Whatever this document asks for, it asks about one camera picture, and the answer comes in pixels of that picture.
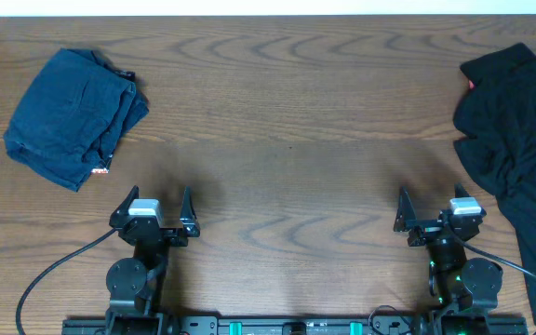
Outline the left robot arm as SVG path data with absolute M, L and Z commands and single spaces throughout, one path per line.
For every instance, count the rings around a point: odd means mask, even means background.
M 106 334 L 180 334 L 179 318 L 161 306 L 171 248 L 184 248 L 201 235 L 191 189 L 185 188 L 181 226 L 167 228 L 156 199 L 143 199 L 133 187 L 111 214 L 109 225 L 134 247 L 133 256 L 114 263 L 106 275 L 110 304 Z

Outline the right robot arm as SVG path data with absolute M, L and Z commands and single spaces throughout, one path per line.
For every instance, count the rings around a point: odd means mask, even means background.
M 479 234 L 486 211 L 457 184 L 449 207 L 435 219 L 419 219 L 406 188 L 399 189 L 393 230 L 408 235 L 408 245 L 427 249 L 429 292 L 439 306 L 416 315 L 413 334 L 489 334 L 489 312 L 498 306 L 503 269 L 484 259 L 469 259 L 465 243 Z

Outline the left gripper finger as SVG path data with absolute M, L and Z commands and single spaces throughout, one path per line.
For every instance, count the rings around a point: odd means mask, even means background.
M 114 210 L 109 219 L 109 225 L 112 228 L 124 228 L 130 221 L 131 215 L 129 214 L 129 208 L 134 200 L 139 198 L 139 187 L 134 185 L 126 198 L 121 204 Z
M 186 186 L 181 204 L 180 221 L 188 237 L 199 237 L 200 226 L 194 211 L 191 188 Z

